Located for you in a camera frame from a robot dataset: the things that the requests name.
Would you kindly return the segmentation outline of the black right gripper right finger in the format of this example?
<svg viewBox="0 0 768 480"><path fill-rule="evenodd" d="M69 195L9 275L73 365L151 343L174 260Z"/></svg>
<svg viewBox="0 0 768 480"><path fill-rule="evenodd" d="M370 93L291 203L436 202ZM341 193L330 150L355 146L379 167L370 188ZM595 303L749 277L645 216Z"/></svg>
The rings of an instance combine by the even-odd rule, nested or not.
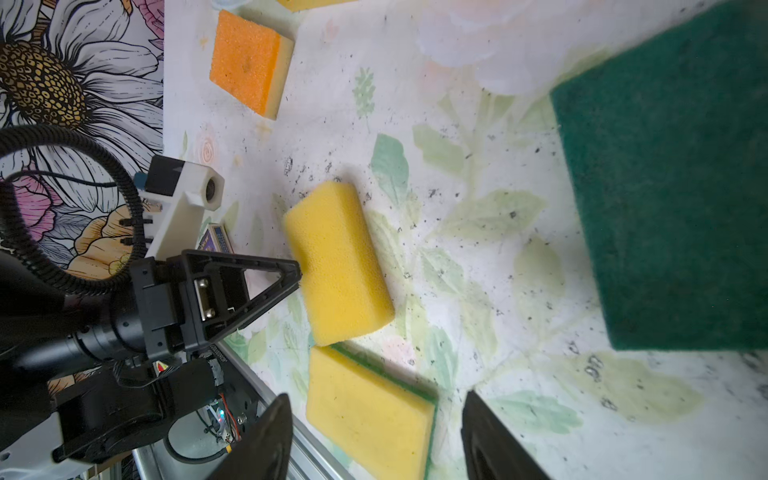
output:
<svg viewBox="0 0 768 480"><path fill-rule="evenodd" d="M467 393L462 410L461 437L471 480L549 479L474 390Z"/></svg>

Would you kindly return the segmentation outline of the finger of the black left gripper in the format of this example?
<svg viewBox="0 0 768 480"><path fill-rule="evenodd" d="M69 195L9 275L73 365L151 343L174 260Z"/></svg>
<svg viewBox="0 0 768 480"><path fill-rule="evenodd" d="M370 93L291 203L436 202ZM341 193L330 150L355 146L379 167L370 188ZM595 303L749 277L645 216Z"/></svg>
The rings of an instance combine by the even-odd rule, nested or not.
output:
<svg viewBox="0 0 768 480"><path fill-rule="evenodd" d="M186 351L205 349L250 325L295 292L302 277L299 263L288 259L185 250L179 261ZM248 272L271 274L274 281L250 294Z"/></svg>

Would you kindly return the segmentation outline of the dark green sponge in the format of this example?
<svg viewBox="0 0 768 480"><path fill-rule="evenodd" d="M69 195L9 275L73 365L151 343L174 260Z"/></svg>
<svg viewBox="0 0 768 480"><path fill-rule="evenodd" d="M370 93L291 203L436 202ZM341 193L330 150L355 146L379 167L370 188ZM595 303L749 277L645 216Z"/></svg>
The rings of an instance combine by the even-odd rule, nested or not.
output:
<svg viewBox="0 0 768 480"><path fill-rule="evenodd" d="M766 3L721 3L551 101L613 348L765 349Z"/></svg>

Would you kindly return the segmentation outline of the rounded yellow sponge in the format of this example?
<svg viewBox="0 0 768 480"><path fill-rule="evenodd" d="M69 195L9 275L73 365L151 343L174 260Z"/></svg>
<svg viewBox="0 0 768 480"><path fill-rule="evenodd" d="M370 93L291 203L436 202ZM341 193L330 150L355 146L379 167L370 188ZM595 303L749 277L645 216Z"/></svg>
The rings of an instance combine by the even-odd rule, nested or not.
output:
<svg viewBox="0 0 768 480"><path fill-rule="evenodd" d="M375 332L395 318L354 185L328 181L283 217L315 343Z"/></svg>

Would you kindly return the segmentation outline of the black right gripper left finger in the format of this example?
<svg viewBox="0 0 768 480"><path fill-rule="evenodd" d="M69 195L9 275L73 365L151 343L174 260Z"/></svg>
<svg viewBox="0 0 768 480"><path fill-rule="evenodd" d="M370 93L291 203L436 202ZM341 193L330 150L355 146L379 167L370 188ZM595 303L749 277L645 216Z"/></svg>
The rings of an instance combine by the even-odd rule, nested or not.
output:
<svg viewBox="0 0 768 480"><path fill-rule="evenodd" d="M208 479L286 479L292 440L291 404L289 396L283 393L274 399Z"/></svg>

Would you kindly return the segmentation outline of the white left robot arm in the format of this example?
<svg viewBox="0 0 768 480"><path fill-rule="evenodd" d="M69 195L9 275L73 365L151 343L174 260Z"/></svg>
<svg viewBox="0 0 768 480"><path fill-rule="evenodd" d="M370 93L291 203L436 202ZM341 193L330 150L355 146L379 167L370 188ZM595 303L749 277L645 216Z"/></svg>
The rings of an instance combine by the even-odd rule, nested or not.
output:
<svg viewBox="0 0 768 480"><path fill-rule="evenodd" d="M181 417L221 398L205 353L299 286L293 260L186 250L133 262L119 277L67 280L82 304L39 312L17 301L1 319L1 410L40 408L47 383L87 371L58 394L55 462L98 463L165 437Z"/></svg>

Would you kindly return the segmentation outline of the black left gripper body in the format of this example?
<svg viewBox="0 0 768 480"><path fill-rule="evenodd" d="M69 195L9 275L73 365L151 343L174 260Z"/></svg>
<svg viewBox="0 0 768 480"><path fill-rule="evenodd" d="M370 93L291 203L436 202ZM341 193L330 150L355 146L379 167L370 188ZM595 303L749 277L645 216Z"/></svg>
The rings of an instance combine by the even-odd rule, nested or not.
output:
<svg viewBox="0 0 768 480"><path fill-rule="evenodd" d="M197 277L197 252L183 251L137 260L107 280L105 294L67 294L2 254L2 381L45 384L104 364L196 358Z"/></svg>

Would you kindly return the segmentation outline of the orange sponge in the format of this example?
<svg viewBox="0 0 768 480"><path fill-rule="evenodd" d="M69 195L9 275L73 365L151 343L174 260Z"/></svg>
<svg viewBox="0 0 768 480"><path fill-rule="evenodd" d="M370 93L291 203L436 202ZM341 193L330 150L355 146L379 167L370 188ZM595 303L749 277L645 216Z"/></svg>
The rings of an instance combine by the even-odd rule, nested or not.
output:
<svg viewBox="0 0 768 480"><path fill-rule="evenodd" d="M256 114L275 120L293 50L293 40L222 10L209 78Z"/></svg>

